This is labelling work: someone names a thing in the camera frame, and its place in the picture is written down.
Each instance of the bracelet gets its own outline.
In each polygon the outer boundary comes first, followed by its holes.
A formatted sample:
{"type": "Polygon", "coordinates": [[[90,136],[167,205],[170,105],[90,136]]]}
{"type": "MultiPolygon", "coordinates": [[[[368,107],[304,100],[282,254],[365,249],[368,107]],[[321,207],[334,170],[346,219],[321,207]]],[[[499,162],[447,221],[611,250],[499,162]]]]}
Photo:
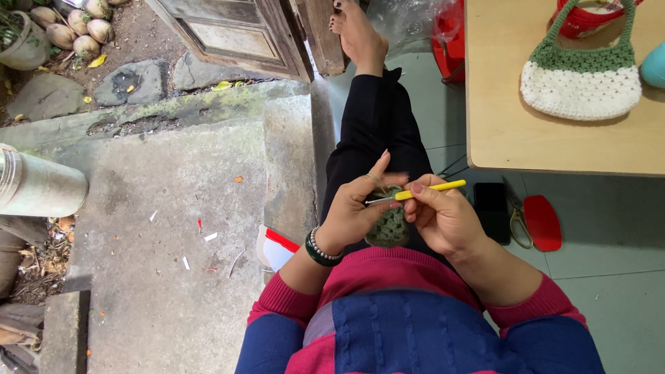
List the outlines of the bracelet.
{"type": "Polygon", "coordinates": [[[323,253],[317,246],[317,241],[314,239],[314,234],[316,234],[319,228],[320,226],[315,227],[314,230],[312,230],[305,238],[305,249],[307,249],[309,257],[312,257],[312,260],[316,261],[317,264],[326,266],[328,268],[339,265],[339,263],[342,262],[344,251],[335,256],[323,253]]]}

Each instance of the crochet hook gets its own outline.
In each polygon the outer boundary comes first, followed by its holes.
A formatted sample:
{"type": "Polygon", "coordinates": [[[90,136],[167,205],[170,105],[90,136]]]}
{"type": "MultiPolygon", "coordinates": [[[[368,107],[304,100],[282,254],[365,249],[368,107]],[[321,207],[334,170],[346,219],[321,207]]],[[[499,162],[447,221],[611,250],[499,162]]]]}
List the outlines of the crochet hook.
{"type": "MultiPolygon", "coordinates": [[[[445,190],[450,190],[452,188],[457,188],[457,187],[462,187],[466,184],[466,181],[464,179],[456,180],[455,182],[448,182],[448,183],[443,183],[443,184],[437,184],[435,186],[430,186],[430,188],[433,188],[437,191],[445,191],[445,190]]],[[[365,205],[369,204],[375,204],[377,202],[384,202],[384,201],[391,201],[391,200],[406,200],[406,199],[411,199],[413,198],[413,195],[411,195],[411,190],[407,191],[401,191],[395,194],[394,197],[391,198],[383,198],[383,199],[378,199],[378,200],[371,200],[371,201],[366,201],[365,205]]]]}

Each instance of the green and white crochet bag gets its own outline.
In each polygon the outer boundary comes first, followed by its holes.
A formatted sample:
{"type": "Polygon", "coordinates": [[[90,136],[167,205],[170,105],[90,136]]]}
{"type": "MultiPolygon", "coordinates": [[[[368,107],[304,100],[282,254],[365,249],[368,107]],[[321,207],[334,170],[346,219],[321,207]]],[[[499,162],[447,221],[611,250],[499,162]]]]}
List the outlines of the green and white crochet bag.
{"type": "Polygon", "coordinates": [[[630,32],[634,0],[621,0],[626,25],[613,47],[566,49],[559,29],[580,0],[569,0],[522,69],[520,91],[533,108],[573,120],[604,120],[630,112],[642,95],[630,32]]]}

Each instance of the green yarn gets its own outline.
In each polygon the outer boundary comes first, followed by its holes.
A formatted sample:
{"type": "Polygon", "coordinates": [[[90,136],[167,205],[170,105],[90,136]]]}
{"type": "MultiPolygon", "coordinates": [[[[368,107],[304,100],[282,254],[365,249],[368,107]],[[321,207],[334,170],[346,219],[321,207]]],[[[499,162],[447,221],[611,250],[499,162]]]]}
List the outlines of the green yarn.
{"type": "MultiPolygon", "coordinates": [[[[374,191],[373,196],[387,198],[401,191],[399,186],[387,187],[387,193],[374,191]]],[[[409,240],[409,229],[404,219],[404,208],[393,208],[383,213],[365,236],[365,242],[371,246],[393,248],[403,246],[409,240]]]]}
{"type": "Polygon", "coordinates": [[[531,53],[529,60],[538,63],[538,66],[543,69],[568,70],[577,73],[603,73],[635,65],[635,52],[630,44],[632,23],[635,18],[634,0],[621,0],[626,14],[626,25],[615,46],[598,49],[566,49],[555,45],[561,25],[579,1],[569,0],[563,6],[543,41],[531,53]]]}

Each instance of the woman's left hand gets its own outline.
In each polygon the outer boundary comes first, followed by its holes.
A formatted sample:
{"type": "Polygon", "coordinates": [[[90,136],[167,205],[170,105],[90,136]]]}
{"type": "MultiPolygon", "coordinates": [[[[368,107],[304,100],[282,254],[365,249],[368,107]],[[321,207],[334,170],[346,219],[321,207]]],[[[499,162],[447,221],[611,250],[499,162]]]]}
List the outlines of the woman's left hand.
{"type": "Polygon", "coordinates": [[[402,205],[397,201],[372,204],[369,207],[363,204],[376,187],[403,186],[408,182],[405,173],[384,173],[389,162],[390,153],[386,150],[369,175],[339,187],[328,216],[315,236],[320,250],[330,255],[341,253],[345,246],[361,241],[383,213],[402,205]]]}

